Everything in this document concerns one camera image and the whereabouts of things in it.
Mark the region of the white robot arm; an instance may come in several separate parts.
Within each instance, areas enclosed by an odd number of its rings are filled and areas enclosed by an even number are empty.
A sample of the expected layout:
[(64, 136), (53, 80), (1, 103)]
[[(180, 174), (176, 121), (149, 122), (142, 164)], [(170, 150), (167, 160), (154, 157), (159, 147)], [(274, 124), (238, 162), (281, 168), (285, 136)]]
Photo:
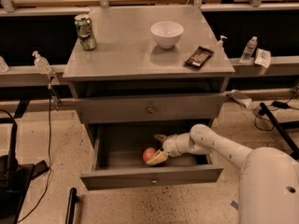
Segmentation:
[(273, 147), (240, 145), (204, 124), (187, 133), (155, 138), (163, 145), (146, 160), (148, 166), (214, 150), (240, 170), (239, 224), (299, 224), (299, 163), (290, 155)]

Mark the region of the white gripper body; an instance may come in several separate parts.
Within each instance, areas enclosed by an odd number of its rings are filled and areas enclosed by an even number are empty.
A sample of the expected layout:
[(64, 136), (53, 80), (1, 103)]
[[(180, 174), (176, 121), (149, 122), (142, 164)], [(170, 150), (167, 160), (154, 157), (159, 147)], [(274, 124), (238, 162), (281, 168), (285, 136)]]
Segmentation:
[(199, 155), (200, 149), (195, 145), (189, 133), (173, 134), (163, 141), (163, 152), (174, 158), (182, 154)]

